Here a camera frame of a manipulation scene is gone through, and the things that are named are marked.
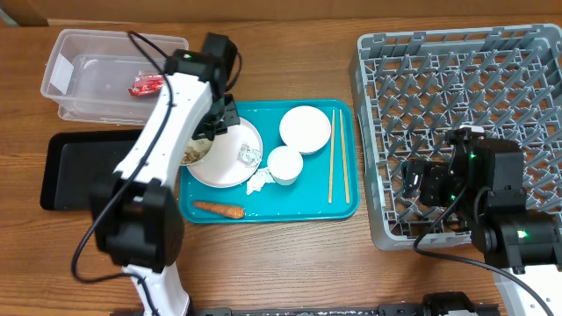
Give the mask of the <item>foil ball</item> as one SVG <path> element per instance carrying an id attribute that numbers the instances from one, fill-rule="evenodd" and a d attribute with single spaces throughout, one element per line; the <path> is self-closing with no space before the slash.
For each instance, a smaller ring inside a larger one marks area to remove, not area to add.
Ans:
<path id="1" fill-rule="evenodd" d="M 237 161 L 247 168 L 258 167 L 262 160 L 262 152 L 248 144 L 242 144 L 237 155 Z"/>

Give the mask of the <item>white tissue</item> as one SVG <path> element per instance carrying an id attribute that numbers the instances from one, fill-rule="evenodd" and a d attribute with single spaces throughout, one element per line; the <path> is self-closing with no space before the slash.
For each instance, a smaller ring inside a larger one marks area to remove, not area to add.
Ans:
<path id="1" fill-rule="evenodd" d="M 268 168 L 258 169 L 255 174 L 247 181 L 246 194 L 249 196 L 254 191 L 260 191 L 266 183 L 274 183 Z"/>

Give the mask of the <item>white cup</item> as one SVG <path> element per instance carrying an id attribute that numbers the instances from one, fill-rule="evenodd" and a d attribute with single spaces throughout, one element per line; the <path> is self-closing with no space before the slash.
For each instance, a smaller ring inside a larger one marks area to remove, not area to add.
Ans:
<path id="1" fill-rule="evenodd" d="M 300 152 L 288 146 L 276 147 L 268 155 L 267 168 L 274 181 L 280 185 L 293 184 L 303 166 Z"/>

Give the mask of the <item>red snack wrapper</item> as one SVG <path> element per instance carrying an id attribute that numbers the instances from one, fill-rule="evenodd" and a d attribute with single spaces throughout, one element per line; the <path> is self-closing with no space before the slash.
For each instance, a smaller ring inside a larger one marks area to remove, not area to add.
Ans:
<path id="1" fill-rule="evenodd" d="M 134 78 L 128 92 L 133 97 L 143 97 L 159 92 L 163 86 L 163 76 L 153 72 L 140 71 Z"/>

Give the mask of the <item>food scraps and rice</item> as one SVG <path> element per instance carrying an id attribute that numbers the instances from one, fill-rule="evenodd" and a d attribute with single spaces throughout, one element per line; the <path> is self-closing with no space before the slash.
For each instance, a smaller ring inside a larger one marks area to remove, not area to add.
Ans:
<path id="1" fill-rule="evenodd" d="M 189 147 L 188 150 L 184 153 L 181 164 L 187 166 L 199 162 L 207 155 L 207 153 L 207 150 L 195 150 Z"/>

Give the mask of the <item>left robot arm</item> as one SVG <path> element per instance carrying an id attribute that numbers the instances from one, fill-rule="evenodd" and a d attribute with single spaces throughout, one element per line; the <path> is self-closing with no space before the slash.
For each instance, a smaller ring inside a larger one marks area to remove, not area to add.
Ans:
<path id="1" fill-rule="evenodd" d="M 176 259 L 184 222 L 174 198 L 177 171 L 190 140 L 213 140 L 239 124 L 230 90 L 241 64 L 226 35 L 208 33 L 201 52 L 177 49 L 157 72 L 163 86 L 147 123 L 112 174 L 93 185 L 93 223 L 71 261 L 77 264 L 89 238 L 134 283 L 146 315 L 192 315 Z"/>

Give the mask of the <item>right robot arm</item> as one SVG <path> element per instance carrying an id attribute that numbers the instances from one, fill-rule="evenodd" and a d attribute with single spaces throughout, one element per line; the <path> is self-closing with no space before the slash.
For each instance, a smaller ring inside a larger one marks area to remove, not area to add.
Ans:
<path id="1" fill-rule="evenodd" d="M 402 194 L 444 209 L 432 228 L 455 215 L 484 259 L 424 250 L 421 237 L 414 251 L 492 271 L 512 315 L 559 315 L 561 297 L 554 289 L 561 283 L 561 233 L 552 215 L 526 206 L 522 149 L 487 137 L 479 126 L 449 130 L 445 140 L 453 148 L 448 162 L 402 162 Z"/>

